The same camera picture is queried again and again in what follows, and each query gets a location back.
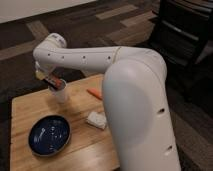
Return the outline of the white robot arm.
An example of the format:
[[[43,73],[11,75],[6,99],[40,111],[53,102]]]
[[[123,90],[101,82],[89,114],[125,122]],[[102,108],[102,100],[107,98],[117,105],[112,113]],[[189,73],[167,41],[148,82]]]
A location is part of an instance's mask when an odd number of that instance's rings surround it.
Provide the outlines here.
[[[150,48],[68,48],[57,33],[33,50],[36,75],[58,67],[103,75],[103,107],[122,171],[181,171],[166,95],[167,66]]]

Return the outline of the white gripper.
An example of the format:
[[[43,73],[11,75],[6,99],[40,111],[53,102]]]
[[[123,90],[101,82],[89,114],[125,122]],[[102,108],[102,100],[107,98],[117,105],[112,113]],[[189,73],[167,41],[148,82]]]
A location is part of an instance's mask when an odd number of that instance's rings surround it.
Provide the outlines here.
[[[49,65],[43,65],[38,61],[35,62],[35,75],[39,80],[45,80],[52,88],[58,90],[62,81],[53,74],[55,68]]]

